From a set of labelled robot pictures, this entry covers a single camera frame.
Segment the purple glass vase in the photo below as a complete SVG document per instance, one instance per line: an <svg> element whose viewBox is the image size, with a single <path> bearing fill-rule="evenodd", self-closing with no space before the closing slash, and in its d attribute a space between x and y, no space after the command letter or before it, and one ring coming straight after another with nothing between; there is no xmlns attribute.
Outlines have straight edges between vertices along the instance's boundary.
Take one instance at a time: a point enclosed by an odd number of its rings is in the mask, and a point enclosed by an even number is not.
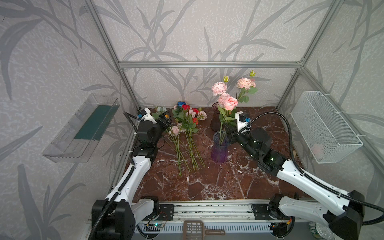
<svg viewBox="0 0 384 240"><path fill-rule="evenodd" d="M211 159L218 164L227 160L229 140L225 131L217 131L213 137L213 146L211 149Z"/></svg>

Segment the pale pink peony stem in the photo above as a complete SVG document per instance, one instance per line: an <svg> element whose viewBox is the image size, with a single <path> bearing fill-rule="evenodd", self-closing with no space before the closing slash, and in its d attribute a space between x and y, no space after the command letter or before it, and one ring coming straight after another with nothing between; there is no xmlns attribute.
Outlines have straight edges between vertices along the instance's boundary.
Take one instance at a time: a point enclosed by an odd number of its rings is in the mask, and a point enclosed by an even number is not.
<svg viewBox="0 0 384 240"><path fill-rule="evenodd" d="M223 81L217 82L212 86L212 92L213 92L214 97L216 97L216 96L220 97L220 95L224 94L224 93L228 94L227 93L227 91L228 91L227 83L228 82L229 82L229 77L225 76L223 78Z"/></svg>

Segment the white pink-edged rose stem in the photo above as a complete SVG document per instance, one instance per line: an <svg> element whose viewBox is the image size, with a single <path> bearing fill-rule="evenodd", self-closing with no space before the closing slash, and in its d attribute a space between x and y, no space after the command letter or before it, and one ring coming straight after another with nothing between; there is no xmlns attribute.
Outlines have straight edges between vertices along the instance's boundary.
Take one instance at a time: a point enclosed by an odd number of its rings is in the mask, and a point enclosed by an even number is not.
<svg viewBox="0 0 384 240"><path fill-rule="evenodd" d="M237 94L237 100L239 103L248 103L250 100L250 95L253 95L258 92L256 88L256 82L254 77L256 72L252 70L249 74L249 77L241 78L237 81L237 88L239 90Z"/></svg>

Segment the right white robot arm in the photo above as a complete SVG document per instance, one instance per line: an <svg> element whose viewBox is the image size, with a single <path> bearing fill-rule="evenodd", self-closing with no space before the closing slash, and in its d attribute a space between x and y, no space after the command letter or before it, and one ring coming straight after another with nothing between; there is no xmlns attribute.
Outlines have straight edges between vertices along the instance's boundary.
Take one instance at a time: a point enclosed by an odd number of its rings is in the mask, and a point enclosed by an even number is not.
<svg viewBox="0 0 384 240"><path fill-rule="evenodd" d="M362 226L382 223L383 216L364 220L365 208L382 213L382 207L365 202L364 195L357 191L338 189L298 165L289 122L282 114L277 113L277 116L288 127L290 158L271 149L272 139L264 129L252 129L254 120L248 113L224 114L221 119L230 143L239 143L263 172L295 186L316 200L311 203L276 194L269 203L269 214L275 219L286 216L321 224L343 240L357 240Z"/></svg>

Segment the pink rose bud stem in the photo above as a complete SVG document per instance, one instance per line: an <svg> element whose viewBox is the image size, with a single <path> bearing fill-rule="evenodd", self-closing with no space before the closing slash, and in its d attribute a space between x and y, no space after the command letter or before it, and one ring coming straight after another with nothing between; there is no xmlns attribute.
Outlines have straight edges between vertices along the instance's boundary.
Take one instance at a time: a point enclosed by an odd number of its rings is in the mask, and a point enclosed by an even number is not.
<svg viewBox="0 0 384 240"><path fill-rule="evenodd" d="M218 101L218 110L219 110L219 120L221 123L220 130L219 130L219 140L220 145L224 143L225 140L225 133L224 131L225 126L231 126L234 127L236 125L235 123L235 110L238 106L239 102L236 98L232 97L230 94L221 94Z"/></svg>

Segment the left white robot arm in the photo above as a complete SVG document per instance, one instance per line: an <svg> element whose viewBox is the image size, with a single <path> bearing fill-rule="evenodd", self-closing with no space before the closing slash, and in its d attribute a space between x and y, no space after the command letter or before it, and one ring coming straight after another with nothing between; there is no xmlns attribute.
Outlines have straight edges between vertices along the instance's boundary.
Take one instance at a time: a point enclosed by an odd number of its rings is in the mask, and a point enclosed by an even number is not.
<svg viewBox="0 0 384 240"><path fill-rule="evenodd" d="M142 110L136 118L139 121L135 129L138 145L133 149L131 164L106 198L94 203L90 240L130 240L141 221L159 214L157 197L145 197L136 203L133 199L156 159L157 144L172 120L167 112L155 118L149 109Z"/></svg>

